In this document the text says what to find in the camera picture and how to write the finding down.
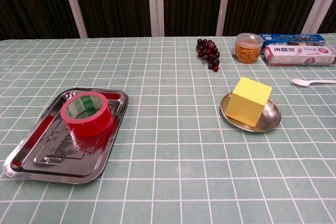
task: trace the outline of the black curtain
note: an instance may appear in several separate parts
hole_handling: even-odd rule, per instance
[[[224,36],[299,34],[315,0],[228,0]]]
[[[0,0],[0,40],[78,37],[68,0]]]
[[[89,37],[151,36],[149,0],[78,0]]]
[[[165,36],[216,34],[221,0],[164,0]]]
[[[336,33],[336,0],[333,0],[318,33]]]

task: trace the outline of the blue packaging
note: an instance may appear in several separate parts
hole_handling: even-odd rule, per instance
[[[259,34],[263,40],[261,54],[268,45],[324,46],[326,41],[319,34]]]

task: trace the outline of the plastic container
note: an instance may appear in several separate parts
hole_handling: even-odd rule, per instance
[[[237,56],[241,63],[255,63],[258,60],[263,43],[264,40],[259,35],[250,33],[238,34],[234,55]]]

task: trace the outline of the jar lid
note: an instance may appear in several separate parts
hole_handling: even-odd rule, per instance
[[[243,33],[237,35],[236,42],[247,48],[259,48],[264,43],[264,40],[257,34]]]

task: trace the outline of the red tape roll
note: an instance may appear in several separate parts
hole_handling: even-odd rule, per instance
[[[112,122],[108,101],[97,92],[76,94],[65,102],[60,113],[69,132],[77,137],[100,134]]]

